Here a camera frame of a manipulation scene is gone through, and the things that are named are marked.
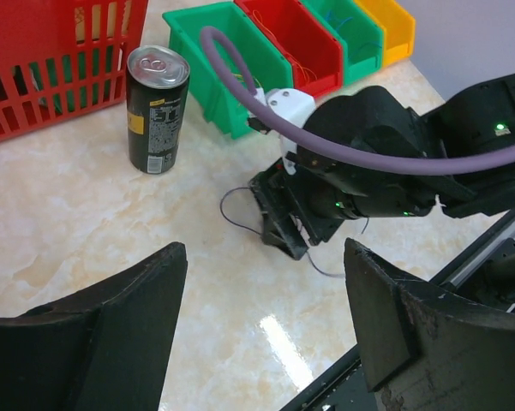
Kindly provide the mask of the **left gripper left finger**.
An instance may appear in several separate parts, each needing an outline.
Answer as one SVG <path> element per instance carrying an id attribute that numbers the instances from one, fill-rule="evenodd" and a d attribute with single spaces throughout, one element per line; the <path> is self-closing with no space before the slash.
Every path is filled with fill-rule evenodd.
<path id="1" fill-rule="evenodd" d="M 187 276 L 173 242 L 132 267 L 0 318 L 0 410 L 156 410 Z"/>

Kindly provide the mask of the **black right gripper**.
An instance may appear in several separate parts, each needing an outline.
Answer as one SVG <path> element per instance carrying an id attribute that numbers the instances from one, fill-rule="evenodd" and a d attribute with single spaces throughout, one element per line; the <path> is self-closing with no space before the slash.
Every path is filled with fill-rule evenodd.
<path id="1" fill-rule="evenodd" d="M 262 217 L 262 242 L 294 260 L 356 218 L 351 196 L 307 170 L 290 175 L 273 164 L 249 181 L 249 189 Z"/>

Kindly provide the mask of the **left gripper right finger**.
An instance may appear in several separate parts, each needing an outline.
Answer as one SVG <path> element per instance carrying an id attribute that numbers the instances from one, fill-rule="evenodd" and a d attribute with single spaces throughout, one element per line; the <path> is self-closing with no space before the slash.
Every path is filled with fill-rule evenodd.
<path id="1" fill-rule="evenodd" d="M 380 410 L 515 410 L 515 314 L 344 244 L 366 385 Z"/>

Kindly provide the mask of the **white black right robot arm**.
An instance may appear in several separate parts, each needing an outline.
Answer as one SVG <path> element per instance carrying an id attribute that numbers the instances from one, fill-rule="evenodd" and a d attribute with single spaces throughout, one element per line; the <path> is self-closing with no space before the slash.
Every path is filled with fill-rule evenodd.
<path id="1" fill-rule="evenodd" d="M 275 129 L 282 157 L 250 181 L 260 238 L 293 259 L 346 220 L 452 218 L 515 208 L 515 74 L 484 81 L 419 115 L 384 87 L 316 105 L 284 89 L 244 98 L 250 124 Z"/>

